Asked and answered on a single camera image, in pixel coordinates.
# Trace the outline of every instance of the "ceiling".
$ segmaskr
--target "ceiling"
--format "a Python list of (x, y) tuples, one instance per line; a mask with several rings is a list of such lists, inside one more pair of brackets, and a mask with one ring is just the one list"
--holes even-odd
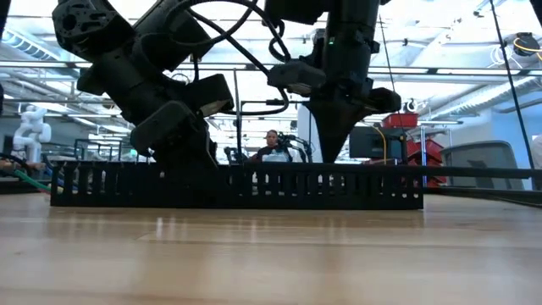
[[(55, 41), (53, 23), (50, 12), (57, 4), (57, 0), (12, 1), (4, 34), (4, 44), (0, 46), (0, 60), (36, 61), (36, 55), (47, 60), (80, 61), (73, 55), (58, 47)], [(111, 4), (130, 22), (134, 23), (154, 1), (138, 0), (137, 5), (128, 0), (111, 0)], [(372, 67), (381, 67), (380, 72), (373, 70), (371, 76), (376, 80), (376, 86), (392, 89), (392, 83), (387, 73), (387, 57), (392, 67), (423, 67), (423, 68), (467, 68), (467, 69), (502, 69), (502, 55), (498, 53), (498, 36), (490, 6), (487, 0), (393, 0), (381, 7), (380, 14), (383, 20), (385, 34), (385, 48), (381, 47), (380, 54), (374, 55)], [(518, 32), (533, 32), (537, 38), (542, 37), (542, 29), (534, 15), (528, 0), (495, 0), (497, 14), (503, 37), (513, 39)], [(194, 9), (213, 20), (223, 28), (231, 27), (245, 8), (231, 3), (206, 3), (197, 5)], [(292, 56), (308, 54), (312, 50), (311, 35), (317, 28), (325, 27), (326, 16), (322, 16), (314, 26), (286, 24), (285, 44)], [(213, 31), (204, 26), (211, 35)], [(253, 53), (265, 64), (275, 64), (276, 61), (268, 54), (267, 45), (271, 39), (268, 29), (261, 26), (259, 17), (251, 15), (249, 21), (235, 34), (244, 47)], [(21, 50), (9, 45), (8, 39), (20, 39), (28, 44), (28, 48)], [(381, 29), (376, 30), (375, 39), (383, 44)], [(540, 60), (536, 56), (519, 57), (510, 52), (510, 62), (513, 69), (539, 69)], [(246, 64), (243, 58), (232, 46), (223, 42), (216, 45), (203, 59), (202, 66), (213, 69), (217, 64), (230, 63)], [(8, 94), (16, 99), (51, 100), (47, 105), (53, 113), (68, 112), (70, 114), (85, 114), (77, 121), (88, 125), (93, 130), (97, 125), (115, 128), (101, 128), (101, 132), (124, 131), (130, 125), (122, 119), (92, 117), (92, 114), (119, 114), (119, 110), (111, 103), (101, 105), (107, 97), (94, 97), (74, 89), (75, 78), (73, 71), (67, 69), (35, 69), (6, 68), (0, 64), (0, 80), (6, 84)], [(506, 75), (460, 76), (460, 75), (426, 75), (408, 70), (406, 74), (394, 75), (395, 90), (401, 94), (404, 102), (415, 101), (420, 114), (426, 114), (428, 109), (432, 112), (446, 108), (465, 94), (485, 88), (498, 86), (507, 82)], [(193, 72), (188, 65), (175, 71), (175, 78), (191, 79)], [(218, 73), (217, 71), (202, 71), (201, 77)], [(230, 89), (234, 91), (233, 72), (224, 73), (229, 82)], [(279, 98), (276, 89), (266, 85), (265, 75), (257, 71), (240, 71), (238, 73), (238, 90), (242, 101), (264, 101)], [(256, 111), (268, 109), (264, 103), (247, 104), (243, 110)], [(247, 146), (261, 146), (264, 131), (269, 129), (290, 132), (292, 120), (296, 120), (296, 105), (282, 114), (272, 118), (250, 119), (243, 125), (244, 140)], [(213, 121), (212, 135), (221, 146), (234, 146), (233, 137), (235, 127), (232, 118), (220, 115)]]

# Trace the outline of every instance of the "humanoid robot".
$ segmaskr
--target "humanoid robot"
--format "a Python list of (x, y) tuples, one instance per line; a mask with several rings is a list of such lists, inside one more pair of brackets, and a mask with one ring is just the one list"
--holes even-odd
[(43, 122), (46, 113), (44, 108), (28, 106), (21, 114), (20, 126), (14, 134), (13, 156), (29, 163), (40, 163), (41, 144), (51, 141), (52, 134), (51, 126)]

